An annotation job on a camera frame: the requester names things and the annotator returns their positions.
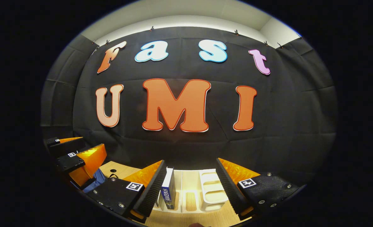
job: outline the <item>book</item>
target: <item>book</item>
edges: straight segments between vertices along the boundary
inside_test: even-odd
[[[167,168],[166,175],[161,187],[162,198],[164,199],[165,205],[168,209],[175,209],[175,179],[174,169]]]

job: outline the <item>ceiling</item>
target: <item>ceiling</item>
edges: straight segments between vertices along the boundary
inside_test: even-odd
[[[133,23],[174,15],[216,17],[258,31],[271,19],[267,13],[237,0],[140,0],[110,13],[82,34],[99,38]]]

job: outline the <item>white wall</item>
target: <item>white wall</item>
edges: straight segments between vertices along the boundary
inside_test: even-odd
[[[280,20],[272,17],[260,30],[260,33],[267,38],[267,43],[271,43],[272,47],[279,47],[292,40],[297,39],[299,36],[298,32],[291,29],[289,26],[282,23]]]
[[[237,29],[238,33],[243,36],[250,37],[260,42],[264,42],[267,40],[267,43],[270,46],[274,48],[279,47],[277,43],[269,42],[269,39],[267,39],[263,34],[261,34],[261,32],[253,28],[229,20],[195,15],[157,17],[153,19],[144,20],[122,27],[107,35],[104,35],[103,37],[97,39],[95,43],[101,46],[104,45],[107,40],[113,41],[133,33],[147,31],[151,28],[151,26],[154,26],[155,29],[164,27],[208,27],[228,32],[234,32]]]

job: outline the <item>decorative letter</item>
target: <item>decorative letter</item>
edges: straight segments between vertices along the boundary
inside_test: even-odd
[[[117,84],[111,87],[110,91],[112,93],[112,114],[110,117],[105,115],[105,94],[107,93],[106,88],[97,89],[95,95],[97,96],[97,116],[98,120],[107,127],[114,127],[119,122],[119,101],[120,93],[123,90],[123,85]]]
[[[147,118],[143,122],[146,130],[160,131],[159,111],[166,126],[174,130],[185,111],[185,120],[180,125],[184,132],[206,132],[209,125],[205,121],[206,94],[211,88],[208,81],[191,79],[175,99],[164,79],[148,79],[143,83],[147,89]]]
[[[142,46],[142,51],[140,51],[135,56],[135,61],[137,62],[145,62],[148,60],[153,61],[160,61],[163,60],[168,56],[168,53],[166,52],[166,47],[168,46],[168,43],[165,41],[154,41],[151,43],[147,43]]]
[[[255,65],[257,66],[257,69],[265,74],[265,75],[269,75],[270,74],[270,69],[266,68],[263,61],[266,61],[266,57],[261,55],[261,53],[259,52],[259,50],[250,50],[248,51],[248,53],[252,56],[254,56],[254,61],[255,61]]]
[[[106,50],[104,60],[102,61],[100,68],[97,70],[97,73],[107,70],[110,66],[109,59],[113,61],[113,59],[116,58],[116,55],[119,52],[119,48],[123,48],[125,46],[126,46],[126,41],[123,41],[119,43],[118,45]]]
[[[235,131],[251,130],[254,127],[254,122],[252,122],[252,109],[257,90],[248,86],[238,86],[236,87],[236,91],[240,95],[240,109],[238,112],[238,120],[234,123],[233,128]]]
[[[199,56],[204,61],[223,62],[227,59],[227,47],[224,43],[215,40],[202,40],[199,47],[203,50]]]

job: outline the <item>blue cloth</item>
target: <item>blue cloth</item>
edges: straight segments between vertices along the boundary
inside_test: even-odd
[[[99,186],[100,184],[105,182],[106,179],[107,179],[100,169],[98,169],[94,173],[94,178],[95,178],[95,181],[93,183],[91,183],[90,185],[88,185],[86,188],[84,188],[84,190],[83,190],[84,193],[87,193],[87,192],[93,190],[94,188],[96,188],[97,186]]]

